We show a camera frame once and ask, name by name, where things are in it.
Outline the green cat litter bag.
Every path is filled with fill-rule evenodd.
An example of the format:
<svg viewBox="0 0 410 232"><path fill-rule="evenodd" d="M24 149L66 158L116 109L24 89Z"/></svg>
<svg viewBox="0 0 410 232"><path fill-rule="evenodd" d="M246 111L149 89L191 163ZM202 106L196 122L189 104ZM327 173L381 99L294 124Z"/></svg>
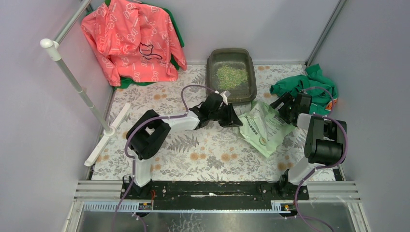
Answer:
<svg viewBox="0 0 410 232"><path fill-rule="evenodd" d="M281 119L277 110L262 101L253 101L251 110L239 119L243 125L239 127L238 135L267 158L295 129Z"/></svg>

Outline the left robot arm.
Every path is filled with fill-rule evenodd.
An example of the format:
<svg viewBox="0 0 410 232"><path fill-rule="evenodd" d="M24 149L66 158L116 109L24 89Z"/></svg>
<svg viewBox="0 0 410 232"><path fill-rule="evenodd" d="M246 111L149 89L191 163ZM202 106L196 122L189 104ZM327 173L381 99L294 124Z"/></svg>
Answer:
<svg viewBox="0 0 410 232"><path fill-rule="evenodd" d="M150 163L168 134L194 131L216 121L223 127L240 127L243 123L228 102L229 91L215 91L204 102L179 115L161 116L154 110L146 111L128 131L126 151L134 152L131 182L132 193L139 199L149 195L151 181Z"/></svg>

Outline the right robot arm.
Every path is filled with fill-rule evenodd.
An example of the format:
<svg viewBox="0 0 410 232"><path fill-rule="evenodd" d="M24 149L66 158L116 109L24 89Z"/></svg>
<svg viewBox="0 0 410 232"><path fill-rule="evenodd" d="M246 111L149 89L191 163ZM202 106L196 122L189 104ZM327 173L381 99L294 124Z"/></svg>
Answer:
<svg viewBox="0 0 410 232"><path fill-rule="evenodd" d="M328 116L310 114L312 96L306 93L285 93L270 104L278 110L287 124L306 130L304 157L280 177L278 195L289 199L296 193L296 186L305 185L316 171L341 164L347 155L347 123Z"/></svg>

